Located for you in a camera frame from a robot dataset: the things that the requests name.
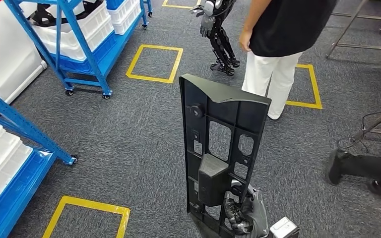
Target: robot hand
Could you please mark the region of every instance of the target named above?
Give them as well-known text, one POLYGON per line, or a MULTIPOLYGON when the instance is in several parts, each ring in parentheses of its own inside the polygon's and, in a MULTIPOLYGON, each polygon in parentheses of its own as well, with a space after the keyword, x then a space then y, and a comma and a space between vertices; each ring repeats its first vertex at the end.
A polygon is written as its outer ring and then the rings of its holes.
POLYGON ((254 189, 251 196, 245 197, 241 211, 246 221, 251 224, 252 231, 250 234, 236 236, 237 238, 264 238, 268 236, 268 222, 259 190, 254 189))
POLYGON ((211 30, 214 27, 215 18, 212 16, 214 12, 214 3, 207 0, 205 2, 205 6, 197 5, 194 6, 190 11, 196 12, 197 10, 201 10, 196 14, 196 17, 202 17, 201 20, 201 28, 199 32, 202 37, 208 37, 211 34, 211 30))
POLYGON ((212 16, 208 16, 204 13, 201 20, 201 28, 199 32, 202 37, 208 37, 211 34, 211 30, 214 27, 215 18, 212 16))
MULTIPOLYGON (((241 186, 237 180, 232 181, 232 187, 241 186)), ((259 190, 251 185, 248 195, 239 207, 232 198, 232 192, 224 196, 224 209, 230 225, 237 238, 264 238, 268 236, 269 228, 265 207, 259 190)))

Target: yellow tape square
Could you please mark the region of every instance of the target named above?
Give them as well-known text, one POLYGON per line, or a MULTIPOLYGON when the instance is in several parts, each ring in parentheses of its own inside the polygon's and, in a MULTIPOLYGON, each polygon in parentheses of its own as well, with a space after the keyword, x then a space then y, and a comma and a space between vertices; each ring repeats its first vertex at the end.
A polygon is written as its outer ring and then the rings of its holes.
MULTIPOLYGON (((177 8, 185 8, 185 9, 192 9, 194 6, 180 6, 180 5, 169 5, 167 4, 169 0, 164 0, 163 4, 161 6, 168 6, 168 7, 177 7, 177 8)), ((198 0, 195 5, 200 5, 201 0, 198 0)))
POLYGON ((45 233, 43 234, 43 238, 50 238, 50 235, 52 234, 53 229, 55 228, 56 223, 58 222, 58 219, 62 214, 62 210, 67 204, 122 215, 121 224, 119 225, 116 238, 123 238, 125 236, 126 225, 129 220, 129 214, 130 214, 129 208, 110 205, 107 203, 94 202, 94 201, 85 200, 85 199, 76 198, 76 197, 63 196, 55 212, 53 213, 52 218, 50 219, 50 222, 45 230, 45 233))
POLYGON ((175 76, 176 76, 177 69, 179 67, 180 59, 182 58, 182 54, 183 54, 183 48, 143 44, 143 45, 139 46, 138 51, 136 52, 135 56, 133 57, 133 60, 130 63, 129 69, 126 72, 126 76, 128 76, 129 78, 134 78, 134 79, 142 79, 142 80, 155 81, 155 82, 161 82, 161 83, 173 83, 173 80, 175 79, 175 76), (136 62, 138 61, 138 58, 141 55, 142 50, 144 48, 161 49, 161 50, 169 50, 169 51, 177 51, 178 52, 178 54, 176 56, 176 60, 173 64, 172 72, 170 73, 169 78, 157 78, 157 77, 148 77, 148 76, 144 76, 144 75, 132 74, 133 68, 135 67, 136 62))
POLYGON ((309 76, 312 83, 313 96, 315 98, 315 103, 304 103, 304 102, 294 102, 287 101, 286 104, 290 106, 322 109, 322 102, 320 101, 318 83, 316 82, 315 71, 313 65, 311 64, 297 64, 297 68, 307 68, 309 70, 309 76))

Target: black plastic panel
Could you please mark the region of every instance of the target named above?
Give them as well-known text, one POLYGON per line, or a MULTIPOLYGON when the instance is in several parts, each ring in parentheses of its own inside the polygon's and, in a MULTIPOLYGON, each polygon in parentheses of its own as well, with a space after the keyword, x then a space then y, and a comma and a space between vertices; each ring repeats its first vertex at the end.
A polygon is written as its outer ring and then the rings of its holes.
POLYGON ((218 237, 232 238, 234 237, 233 232, 224 225, 223 207, 221 206, 220 219, 216 220, 206 212, 205 204, 198 200, 198 170, 202 156, 203 154, 212 155, 208 149, 210 122, 214 121, 231 130, 228 157, 226 160, 222 160, 228 164, 228 175, 221 181, 222 183, 227 181, 228 188, 230 188, 231 179, 240 181, 244 185, 244 188, 238 192, 241 199, 246 195, 251 180, 271 100, 190 74, 182 75, 179 83, 182 96, 186 176, 188 178, 188 212, 191 213, 193 219, 200 221, 197 225, 203 237, 212 237, 212 235, 203 234, 204 230, 210 230, 218 237), (253 140, 251 153, 246 151, 246 155, 239 149, 241 135, 253 140), (199 153, 194 150, 194 141, 199 142, 202 146, 202 151, 199 153), (247 167, 245 178, 234 173, 236 163, 247 167))

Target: blue shelf frame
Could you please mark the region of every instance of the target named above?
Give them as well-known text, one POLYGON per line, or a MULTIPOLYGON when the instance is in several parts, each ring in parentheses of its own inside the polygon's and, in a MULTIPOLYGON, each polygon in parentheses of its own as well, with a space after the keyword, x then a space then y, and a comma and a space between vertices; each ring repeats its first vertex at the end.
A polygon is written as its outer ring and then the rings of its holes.
POLYGON ((72 165, 77 158, 59 147, 32 122, 0 99, 0 124, 37 142, 33 152, 0 195, 0 238, 7 237, 56 158, 72 165))
POLYGON ((57 17, 56 17, 56 26, 57 26, 57 38, 56 38, 56 60, 52 58, 49 51, 46 49, 43 42, 40 40, 39 36, 36 34, 36 32, 31 27, 28 20, 24 17, 22 14, 22 10, 19 7, 19 4, 22 1, 18 0, 4 0, 5 3, 8 5, 9 9, 12 11, 18 22, 21 24, 21 26, 24 28, 26 33, 29 35, 29 37, 33 40, 34 44, 36 45, 37 49, 40 51, 42 56, 45 58, 46 62, 50 67, 54 70, 56 73, 56 76, 61 80, 62 85, 64 86, 66 92, 68 95, 72 95, 74 86, 73 84, 83 84, 83 85, 89 85, 89 86, 96 86, 101 87, 103 89, 103 97, 109 98, 113 91, 110 90, 106 78, 109 74, 110 70, 112 69, 113 65, 117 61, 119 55, 121 54, 123 48, 125 47, 127 41, 129 40, 130 36, 133 33, 133 30, 135 29, 136 25, 139 22, 139 19, 142 17, 142 26, 146 29, 148 22, 145 14, 145 7, 144 3, 148 5, 148 11, 149 16, 152 14, 152 7, 151 7, 151 0, 140 0, 140 6, 141 6, 141 13, 136 18, 135 22, 131 25, 131 27, 126 31, 124 35, 116 35, 116 44, 113 46, 113 48, 106 54, 106 56, 100 61, 97 62, 94 58, 84 35, 82 34, 81 29, 79 28, 78 22, 76 21, 76 17, 73 13, 73 8, 76 7, 82 0, 25 0, 28 2, 36 2, 36 3, 47 3, 47 4, 56 4, 57 5, 57 17), (64 71, 60 69, 59 65, 59 58, 60 58, 60 42, 61 42, 61 19, 62 19, 62 11, 64 12, 66 19, 68 23, 71 25, 71 28, 76 35, 78 42, 82 49, 84 50, 84 53, 87 57, 87 60, 92 68, 92 73, 87 73, 88 75, 93 75, 97 78, 97 81, 89 81, 89 80, 82 80, 82 79, 74 79, 67 77, 66 73, 80 73, 84 74, 83 72, 78 72, 75 70, 70 71, 64 71))
POLYGON ((0 195, 0 238, 7 237, 56 159, 33 150, 0 195))

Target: black t-shirt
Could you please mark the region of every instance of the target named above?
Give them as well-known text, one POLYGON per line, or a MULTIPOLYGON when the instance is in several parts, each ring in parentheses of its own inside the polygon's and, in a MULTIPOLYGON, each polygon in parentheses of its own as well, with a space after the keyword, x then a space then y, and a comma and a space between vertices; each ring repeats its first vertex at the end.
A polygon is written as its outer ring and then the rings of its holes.
POLYGON ((253 28, 257 56, 283 57, 312 47, 337 0, 272 0, 253 28))

